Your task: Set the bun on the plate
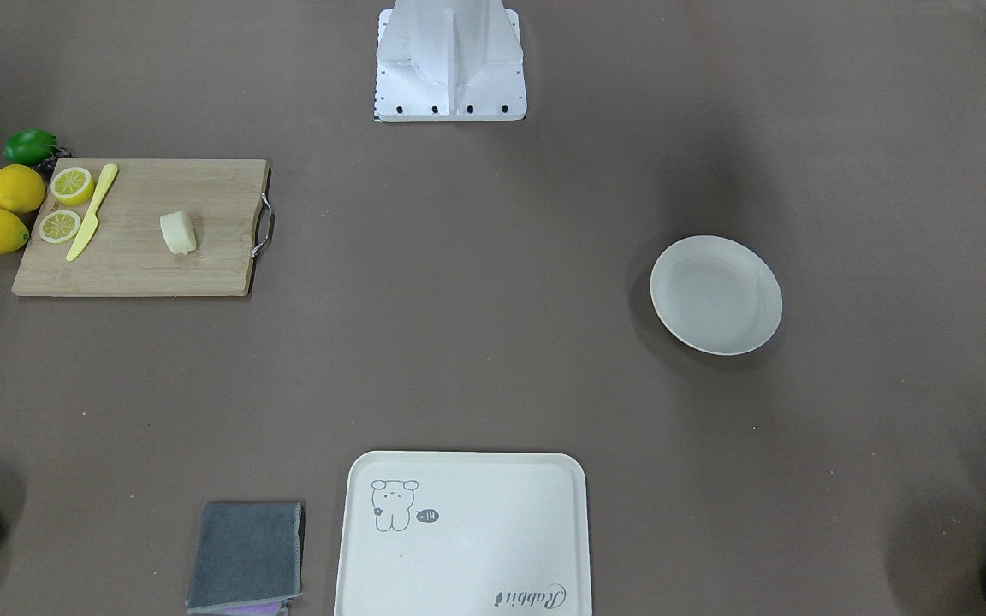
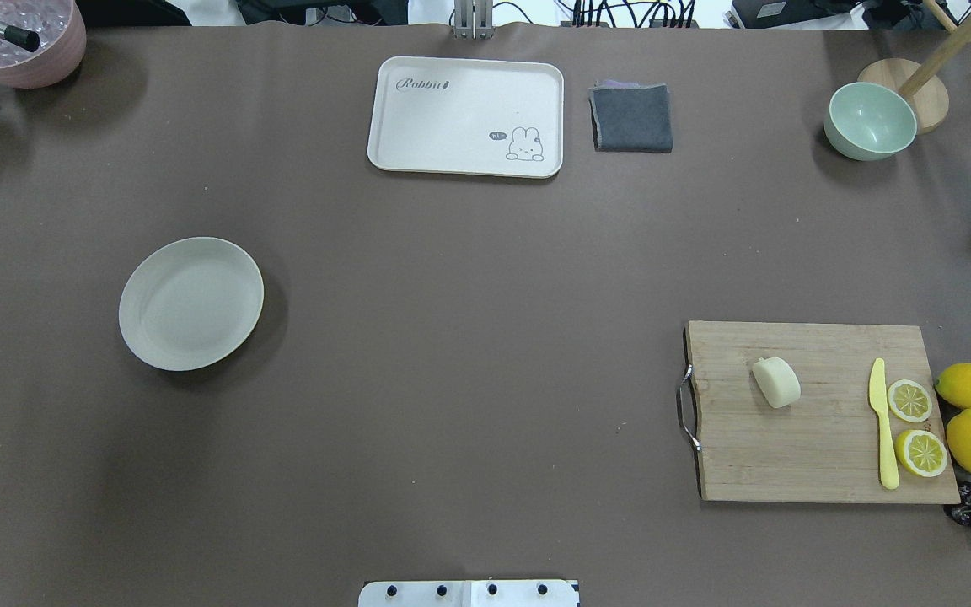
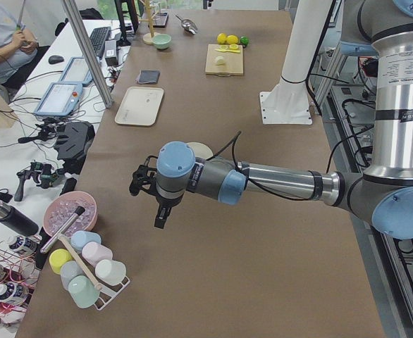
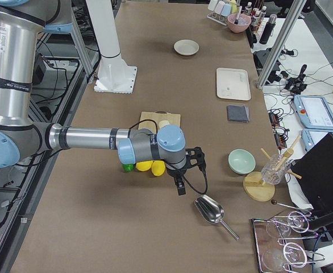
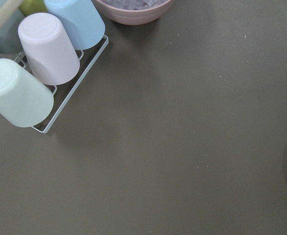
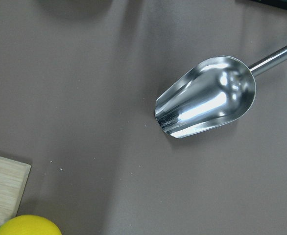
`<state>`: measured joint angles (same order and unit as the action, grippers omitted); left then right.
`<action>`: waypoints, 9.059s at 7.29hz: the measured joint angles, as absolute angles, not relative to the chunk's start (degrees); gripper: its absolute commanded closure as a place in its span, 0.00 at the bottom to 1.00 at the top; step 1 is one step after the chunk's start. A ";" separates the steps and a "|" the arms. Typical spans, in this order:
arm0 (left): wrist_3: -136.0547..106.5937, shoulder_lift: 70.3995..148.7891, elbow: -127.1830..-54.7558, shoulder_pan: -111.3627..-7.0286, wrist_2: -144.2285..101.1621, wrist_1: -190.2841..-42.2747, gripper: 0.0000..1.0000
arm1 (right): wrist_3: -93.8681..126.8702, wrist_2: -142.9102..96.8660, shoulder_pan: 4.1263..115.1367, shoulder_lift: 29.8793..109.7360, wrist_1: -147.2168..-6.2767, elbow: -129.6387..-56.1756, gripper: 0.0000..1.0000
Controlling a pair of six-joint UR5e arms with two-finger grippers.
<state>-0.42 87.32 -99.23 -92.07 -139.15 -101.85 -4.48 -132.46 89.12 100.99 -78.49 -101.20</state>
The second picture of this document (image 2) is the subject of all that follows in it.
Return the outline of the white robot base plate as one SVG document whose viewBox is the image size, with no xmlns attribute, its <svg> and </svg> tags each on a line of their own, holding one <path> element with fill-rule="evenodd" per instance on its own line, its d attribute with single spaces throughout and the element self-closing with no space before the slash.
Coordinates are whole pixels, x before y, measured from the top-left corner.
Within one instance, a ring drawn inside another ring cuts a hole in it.
<svg viewBox="0 0 971 607">
<path fill-rule="evenodd" d="M 564 579 L 373 581 L 358 606 L 579 606 L 578 583 Z"/>
</svg>

